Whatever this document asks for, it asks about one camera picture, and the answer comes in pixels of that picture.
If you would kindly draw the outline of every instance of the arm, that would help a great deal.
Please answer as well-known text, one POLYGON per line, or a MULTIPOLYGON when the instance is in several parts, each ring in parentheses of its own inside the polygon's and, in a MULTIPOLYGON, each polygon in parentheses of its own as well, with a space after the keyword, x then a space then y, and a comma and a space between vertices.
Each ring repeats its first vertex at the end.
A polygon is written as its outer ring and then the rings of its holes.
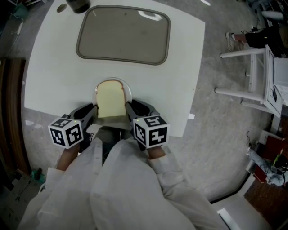
POLYGON ((41 187, 36 197, 29 202, 18 230, 35 229, 39 225, 38 212, 50 197, 52 190, 61 180, 68 166, 77 157, 79 149, 79 145, 75 145, 70 149, 65 149, 61 155, 57 168, 48 168, 46 182, 44 184, 45 189, 41 191, 41 187))
POLYGON ((157 174, 164 197, 181 211, 197 229, 227 229, 209 201, 185 180, 173 154, 162 148, 148 149, 149 163, 157 174))

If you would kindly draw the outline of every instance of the sleeve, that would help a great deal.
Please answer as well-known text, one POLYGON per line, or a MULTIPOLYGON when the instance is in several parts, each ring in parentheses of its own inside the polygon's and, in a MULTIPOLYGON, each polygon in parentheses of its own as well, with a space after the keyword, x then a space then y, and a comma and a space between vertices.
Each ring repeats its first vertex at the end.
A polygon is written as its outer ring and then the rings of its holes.
POLYGON ((48 168, 44 189, 41 186, 39 193, 28 204, 24 216, 19 224, 18 230, 35 229, 39 225, 38 212, 41 210, 45 201, 50 197, 55 185, 61 180, 65 172, 48 168))
POLYGON ((157 174, 164 197, 181 211, 196 229, 228 229, 209 201, 189 186, 172 153, 148 161, 157 174))

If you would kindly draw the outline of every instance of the white cube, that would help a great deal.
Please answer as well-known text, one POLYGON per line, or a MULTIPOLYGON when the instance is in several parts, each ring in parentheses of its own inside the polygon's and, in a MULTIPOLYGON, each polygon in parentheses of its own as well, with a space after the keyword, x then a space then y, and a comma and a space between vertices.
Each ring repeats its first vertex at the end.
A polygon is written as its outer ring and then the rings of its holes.
POLYGON ((57 118, 48 125, 53 144, 71 148, 83 140, 81 122, 66 118, 57 118))
POLYGON ((147 149, 165 145, 169 142, 170 124, 154 115, 133 120, 134 137, 147 149))

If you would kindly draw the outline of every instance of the white chair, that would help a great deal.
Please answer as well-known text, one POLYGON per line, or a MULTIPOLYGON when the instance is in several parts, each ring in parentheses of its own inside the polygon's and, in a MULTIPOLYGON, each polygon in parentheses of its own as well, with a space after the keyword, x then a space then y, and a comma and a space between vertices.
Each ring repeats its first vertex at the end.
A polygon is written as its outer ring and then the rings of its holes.
POLYGON ((259 109, 265 112, 281 116, 283 99, 274 86, 274 55, 269 46, 262 49, 249 49, 230 53, 223 53, 221 58, 231 58, 250 55, 250 77, 248 92, 234 91, 229 89, 215 88, 216 93, 235 97, 251 99, 260 104, 241 102, 241 105, 259 109))

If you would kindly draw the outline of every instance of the hand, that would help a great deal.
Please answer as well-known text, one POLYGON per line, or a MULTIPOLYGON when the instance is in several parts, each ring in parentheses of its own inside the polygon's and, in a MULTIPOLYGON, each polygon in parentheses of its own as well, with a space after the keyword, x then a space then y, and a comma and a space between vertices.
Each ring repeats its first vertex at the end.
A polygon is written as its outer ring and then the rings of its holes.
POLYGON ((66 171, 69 165, 73 162, 73 160, 78 156, 78 152, 80 150, 80 144, 76 144, 70 149, 65 149, 61 155, 61 158, 58 162, 57 169, 66 171))
POLYGON ((153 147, 147 149, 150 159, 156 159, 165 156, 165 152, 161 148, 161 146, 153 147))

